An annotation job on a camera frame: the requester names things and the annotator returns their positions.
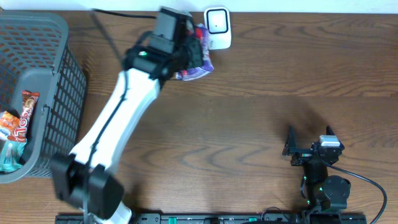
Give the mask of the purple snack box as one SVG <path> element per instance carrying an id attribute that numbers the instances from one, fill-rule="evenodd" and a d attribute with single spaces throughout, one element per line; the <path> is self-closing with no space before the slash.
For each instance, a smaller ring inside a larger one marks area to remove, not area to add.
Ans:
<path id="1" fill-rule="evenodd" d="M 203 52 L 203 65 L 201 67 L 181 70 L 175 74 L 175 78 L 180 81 L 192 81 L 204 77 L 214 70 L 209 53 L 209 30 L 204 24 L 195 26 L 196 37 L 199 38 Z"/>

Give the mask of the red-brown candy bar wrapper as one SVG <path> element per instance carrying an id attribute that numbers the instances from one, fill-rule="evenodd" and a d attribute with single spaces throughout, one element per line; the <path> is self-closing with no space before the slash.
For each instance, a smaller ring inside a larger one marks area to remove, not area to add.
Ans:
<path id="1" fill-rule="evenodd" d="M 19 118 L 18 127 L 14 130 L 12 135 L 14 141 L 25 142 L 29 121 L 33 115 L 39 96 L 39 92 L 30 92 L 27 90 L 22 92 L 22 113 Z"/>

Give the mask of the orange snack packet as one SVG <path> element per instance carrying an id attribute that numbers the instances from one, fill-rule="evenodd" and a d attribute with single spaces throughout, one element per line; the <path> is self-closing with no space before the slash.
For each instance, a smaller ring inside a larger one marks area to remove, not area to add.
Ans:
<path id="1" fill-rule="evenodd" d="M 1 140 L 11 140 L 20 142 L 15 137 L 14 131 L 19 127 L 19 118 L 7 111 L 1 112 Z"/>

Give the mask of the teal snack packet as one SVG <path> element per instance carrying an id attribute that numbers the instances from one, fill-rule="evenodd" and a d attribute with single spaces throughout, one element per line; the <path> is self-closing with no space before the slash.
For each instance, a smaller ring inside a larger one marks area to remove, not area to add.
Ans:
<path id="1" fill-rule="evenodd" d="M 1 172 L 14 172 L 23 165 L 19 162 L 26 142 L 1 140 Z"/>

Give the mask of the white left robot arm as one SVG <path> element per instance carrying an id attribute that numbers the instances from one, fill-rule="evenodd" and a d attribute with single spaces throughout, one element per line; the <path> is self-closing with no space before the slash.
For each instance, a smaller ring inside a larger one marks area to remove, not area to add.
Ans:
<path id="1" fill-rule="evenodd" d="M 165 83 L 181 70 L 203 65 L 192 15 L 160 8 L 154 29 L 118 59 L 116 86 L 97 120 L 69 154 L 57 153 L 49 163 L 57 198 L 82 210 L 83 223 L 130 221 L 124 187 L 114 175 L 131 134 Z"/>

